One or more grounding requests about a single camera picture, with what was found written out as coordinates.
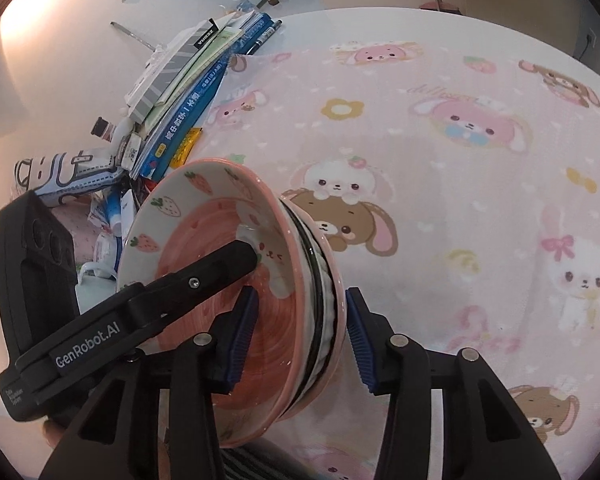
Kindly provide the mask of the person's left hand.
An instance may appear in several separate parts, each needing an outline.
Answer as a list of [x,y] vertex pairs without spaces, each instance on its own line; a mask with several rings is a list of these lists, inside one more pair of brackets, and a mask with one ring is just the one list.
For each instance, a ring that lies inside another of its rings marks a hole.
[[65,428],[60,426],[57,422],[54,422],[49,418],[44,420],[42,425],[42,434],[45,441],[51,448],[56,448],[65,432]]

